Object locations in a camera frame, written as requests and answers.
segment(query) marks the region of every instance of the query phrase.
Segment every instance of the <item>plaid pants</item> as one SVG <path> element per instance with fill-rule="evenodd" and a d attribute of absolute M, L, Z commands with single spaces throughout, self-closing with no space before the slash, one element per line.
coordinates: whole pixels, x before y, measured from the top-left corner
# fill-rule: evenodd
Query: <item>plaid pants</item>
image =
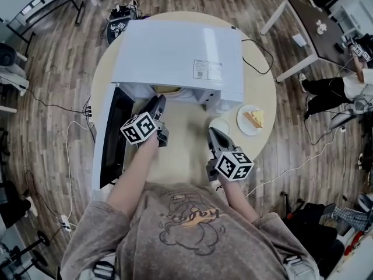
<path fill-rule="evenodd" d="M 369 212 L 358 212 L 350 208 L 336 207 L 332 213 L 332 218 L 337 221 L 344 221 L 356 230 L 367 231 L 372 226 L 369 214 Z"/>

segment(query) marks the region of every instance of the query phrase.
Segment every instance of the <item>black pants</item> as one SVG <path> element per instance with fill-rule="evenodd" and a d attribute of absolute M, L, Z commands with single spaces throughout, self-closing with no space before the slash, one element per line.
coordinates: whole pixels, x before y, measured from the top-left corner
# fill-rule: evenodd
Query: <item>black pants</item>
<path fill-rule="evenodd" d="M 30 201 L 19 199 L 0 204 L 0 214 L 6 228 L 11 227 L 20 218 L 22 218 L 30 207 Z"/>
<path fill-rule="evenodd" d="M 304 116 L 305 119 L 310 115 L 338 107 L 341 104 L 352 103 L 344 94 L 343 79 L 335 78 L 333 81 L 332 80 L 333 79 L 305 80 L 302 82 L 305 90 L 316 95 L 308 102 L 308 111 Z"/>

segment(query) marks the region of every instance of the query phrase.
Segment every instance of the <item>plate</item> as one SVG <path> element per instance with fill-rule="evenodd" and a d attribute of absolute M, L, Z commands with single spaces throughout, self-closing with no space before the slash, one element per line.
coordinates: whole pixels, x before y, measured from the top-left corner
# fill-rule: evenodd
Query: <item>plate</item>
<path fill-rule="evenodd" d="M 222 131 L 226 135 L 229 135 L 231 129 L 231 127 L 229 126 L 229 122 L 221 117 L 212 119 L 209 128 L 217 128 L 219 131 Z"/>
<path fill-rule="evenodd" d="M 255 136 L 258 135 L 263 129 L 256 128 L 254 125 L 248 120 L 245 116 L 245 112 L 251 112 L 255 110 L 260 110 L 257 106 L 254 105 L 244 105 L 240 108 L 237 113 L 237 124 L 240 130 L 248 135 L 248 136 Z"/>

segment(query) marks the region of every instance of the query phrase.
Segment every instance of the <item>microwave door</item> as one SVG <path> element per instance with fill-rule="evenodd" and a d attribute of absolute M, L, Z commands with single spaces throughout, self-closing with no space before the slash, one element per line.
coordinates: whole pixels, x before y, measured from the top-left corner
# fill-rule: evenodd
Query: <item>microwave door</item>
<path fill-rule="evenodd" d="M 133 103 L 114 83 L 108 86 L 96 126 L 92 190 L 103 188 L 123 172 L 126 139 L 120 127 L 130 119 Z"/>

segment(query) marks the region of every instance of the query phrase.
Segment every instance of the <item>wooden floor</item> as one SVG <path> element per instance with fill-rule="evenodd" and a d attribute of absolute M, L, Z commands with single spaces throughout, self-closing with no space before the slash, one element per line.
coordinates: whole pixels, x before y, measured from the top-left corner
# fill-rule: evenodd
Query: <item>wooden floor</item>
<path fill-rule="evenodd" d="M 80 27 L 74 26 L 76 12 L 70 3 L 65 4 L 35 25 L 37 33 L 30 47 L 26 72 L 30 89 L 48 103 L 71 109 L 82 109 L 90 94 L 95 68 L 107 48 L 100 38 L 108 11 L 117 3 L 130 0 L 99 0 L 94 8 L 86 1 L 85 16 Z M 282 0 L 137 0 L 145 15 L 169 11 L 204 12 L 236 25 L 250 38 L 259 41 L 275 59 L 272 72 L 276 76 L 305 58 L 307 49 L 298 48 L 291 36 L 299 31 L 294 18 L 285 15 L 266 36 L 259 31 Z M 333 65 L 317 62 L 304 73 L 309 79 L 331 78 L 338 69 Z M 316 146 L 310 144 L 303 125 L 305 95 L 297 78 L 276 84 L 277 116 L 273 131 L 263 151 L 255 159 L 256 169 L 251 173 L 247 190 L 269 181 L 289 168 L 300 166 L 306 159 L 320 152 L 333 134 Z M 66 130 L 76 120 L 85 124 L 79 114 L 55 107 L 46 108 L 35 101 L 30 93 L 15 100 L 18 113 L 9 117 L 8 176 L 20 192 L 27 188 L 25 172 L 34 175 L 37 191 L 53 212 L 60 217 L 69 214 L 69 179 L 66 160 Z M 315 142 L 324 132 L 333 114 L 322 113 L 307 121 Z M 354 199 L 363 186 L 366 175 L 356 168 L 358 154 L 362 151 L 361 127 L 357 121 L 348 124 L 346 133 L 338 132 L 335 142 L 324 153 L 309 161 L 301 169 L 292 171 L 272 184 L 254 192 L 249 200 L 260 215 L 276 211 L 284 215 L 281 191 L 287 191 L 292 202 L 303 198 L 308 202 L 348 206 L 342 194 Z M 90 178 L 93 159 L 93 141 L 90 134 L 73 125 L 69 133 L 69 150 L 73 180 L 73 212 L 70 221 L 79 222 L 90 199 Z M 18 222 L 26 244 L 42 230 L 48 237 L 60 225 L 32 187 L 30 174 L 28 186 L 39 210 L 39 217 L 29 215 Z M 50 248 L 43 250 L 51 269 L 58 265 L 69 242 L 69 235 L 61 230 Z"/>

